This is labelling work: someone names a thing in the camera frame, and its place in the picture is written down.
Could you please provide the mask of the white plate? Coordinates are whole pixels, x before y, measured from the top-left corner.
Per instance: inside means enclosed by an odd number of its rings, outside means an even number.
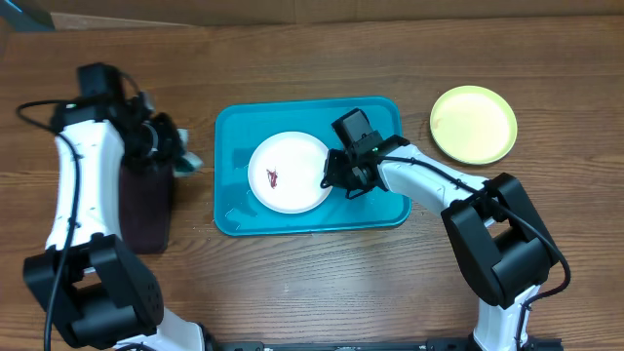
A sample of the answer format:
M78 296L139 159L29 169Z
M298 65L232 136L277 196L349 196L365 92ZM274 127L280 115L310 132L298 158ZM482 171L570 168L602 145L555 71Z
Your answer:
M320 206L332 189L322 187L329 149L302 132L283 132L267 138L253 152L248 183L266 208L297 215Z

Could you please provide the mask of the yellow-green plate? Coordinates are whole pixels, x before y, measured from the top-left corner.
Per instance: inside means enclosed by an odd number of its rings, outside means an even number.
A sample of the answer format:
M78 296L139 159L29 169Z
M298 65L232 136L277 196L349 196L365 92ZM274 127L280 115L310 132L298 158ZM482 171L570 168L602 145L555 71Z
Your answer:
M429 124L437 146L468 165L501 160L518 137L511 105L498 93L479 86L459 86L443 93L432 107Z

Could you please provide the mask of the green and yellow sponge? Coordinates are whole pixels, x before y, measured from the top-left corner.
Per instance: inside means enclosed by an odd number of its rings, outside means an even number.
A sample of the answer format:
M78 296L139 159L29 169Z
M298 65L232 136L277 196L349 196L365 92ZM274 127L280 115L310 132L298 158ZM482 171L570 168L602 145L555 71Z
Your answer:
M188 131L186 129L178 129L177 133L180 138L181 154L175 160L174 177L192 176L204 166L204 162L196 154L188 150Z

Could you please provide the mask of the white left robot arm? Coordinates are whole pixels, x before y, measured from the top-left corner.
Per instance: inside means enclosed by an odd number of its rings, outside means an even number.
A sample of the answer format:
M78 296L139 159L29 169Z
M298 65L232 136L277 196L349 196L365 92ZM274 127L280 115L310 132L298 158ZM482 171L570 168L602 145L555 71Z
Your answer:
M124 141L108 120L51 126L59 156L57 212L43 253L23 279L72 348L205 350L203 328L166 308L156 277L126 246L119 219Z

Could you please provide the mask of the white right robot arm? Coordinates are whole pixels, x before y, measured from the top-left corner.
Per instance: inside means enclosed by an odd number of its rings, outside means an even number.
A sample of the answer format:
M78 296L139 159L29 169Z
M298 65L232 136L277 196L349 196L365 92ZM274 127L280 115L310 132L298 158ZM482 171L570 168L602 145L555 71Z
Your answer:
M391 136L330 150L321 185L344 189L348 199L380 188L440 215L461 274L479 299L467 349L537 349L527 317L547 295L540 288L550 269L566 261L515 177L467 175Z

